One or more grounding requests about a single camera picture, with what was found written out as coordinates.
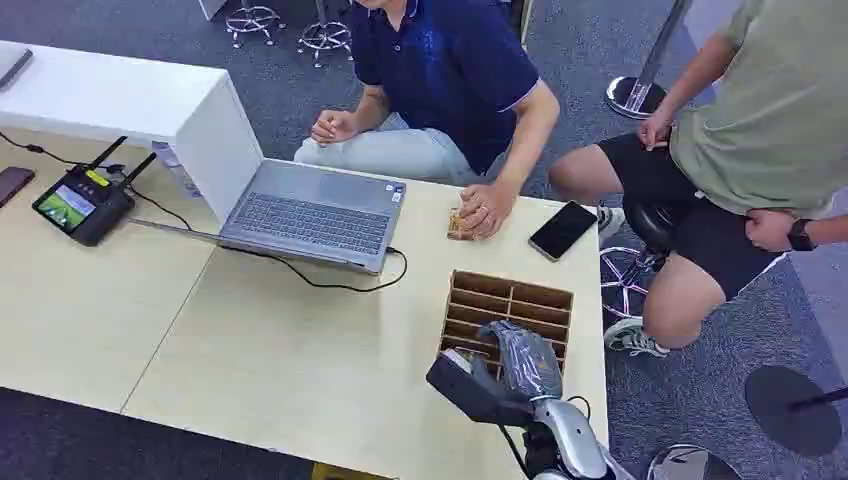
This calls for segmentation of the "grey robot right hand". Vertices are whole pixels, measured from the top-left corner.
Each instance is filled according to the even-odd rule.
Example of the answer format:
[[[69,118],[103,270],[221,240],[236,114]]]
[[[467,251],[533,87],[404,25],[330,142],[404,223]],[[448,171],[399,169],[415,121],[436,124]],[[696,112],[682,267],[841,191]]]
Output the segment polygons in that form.
[[[510,321],[497,320],[483,325],[477,337],[497,341],[502,363],[499,385],[510,400],[562,397],[562,372],[553,347],[542,336]]]

